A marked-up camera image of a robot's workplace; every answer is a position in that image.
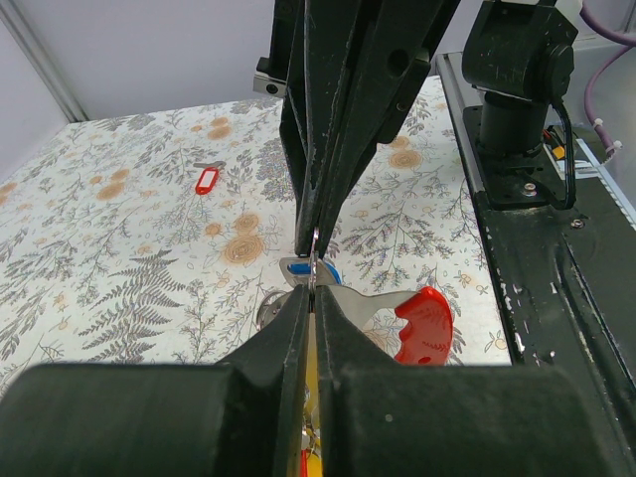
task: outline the key tag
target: key tag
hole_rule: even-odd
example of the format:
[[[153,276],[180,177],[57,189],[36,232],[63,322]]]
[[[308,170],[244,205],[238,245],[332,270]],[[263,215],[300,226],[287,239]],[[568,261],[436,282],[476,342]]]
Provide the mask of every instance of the key tag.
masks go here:
[[[195,192],[200,196],[205,196],[212,191],[213,187],[215,187],[217,179],[219,179],[219,169],[216,167],[208,167],[204,169],[201,173],[201,177],[199,178],[199,182],[195,186]]]

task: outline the black mounting bracket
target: black mounting bracket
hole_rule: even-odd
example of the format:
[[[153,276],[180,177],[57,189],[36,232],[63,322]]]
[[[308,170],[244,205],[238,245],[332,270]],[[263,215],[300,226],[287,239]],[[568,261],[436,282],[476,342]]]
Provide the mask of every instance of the black mounting bracket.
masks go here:
[[[464,109],[464,124],[479,168],[488,202],[496,210],[527,209],[546,206],[549,201],[533,188],[543,184],[555,196],[565,188],[548,152],[541,147],[528,155],[502,157],[484,150],[479,141],[483,106]]]

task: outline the red handle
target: red handle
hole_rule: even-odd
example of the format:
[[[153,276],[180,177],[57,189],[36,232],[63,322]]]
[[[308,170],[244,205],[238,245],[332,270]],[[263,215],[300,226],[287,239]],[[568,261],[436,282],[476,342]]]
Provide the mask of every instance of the red handle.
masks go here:
[[[399,332],[396,361],[404,365],[444,365],[453,342],[453,316],[444,295],[425,286],[396,308],[408,320]]]

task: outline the blue plastic part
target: blue plastic part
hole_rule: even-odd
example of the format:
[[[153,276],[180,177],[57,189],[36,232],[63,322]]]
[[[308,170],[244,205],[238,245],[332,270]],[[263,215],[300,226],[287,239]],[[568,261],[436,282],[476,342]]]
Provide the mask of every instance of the blue plastic part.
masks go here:
[[[334,265],[332,265],[331,263],[327,263],[326,261],[324,263],[325,265],[327,265],[327,268],[329,268],[329,271],[331,271],[331,274],[334,275],[334,278],[336,279],[336,283],[338,283],[339,285],[342,285],[340,274],[338,273],[338,270],[336,270]],[[294,275],[308,275],[309,263],[292,263],[291,265],[287,266],[287,269]]]

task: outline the yellow object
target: yellow object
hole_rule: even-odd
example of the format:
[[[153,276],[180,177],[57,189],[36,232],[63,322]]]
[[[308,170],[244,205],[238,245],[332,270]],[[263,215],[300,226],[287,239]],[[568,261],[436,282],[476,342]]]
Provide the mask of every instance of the yellow object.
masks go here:
[[[305,382],[309,388],[309,399],[305,405],[305,409],[311,416],[314,428],[320,426],[318,417],[318,357],[316,356],[316,315],[309,314],[309,345],[307,349],[307,371]]]
[[[553,154],[557,160],[560,160],[565,157],[565,149],[563,149],[563,146],[556,147],[553,149]]]
[[[307,459],[308,477],[322,477],[322,461],[316,454],[311,454]]]

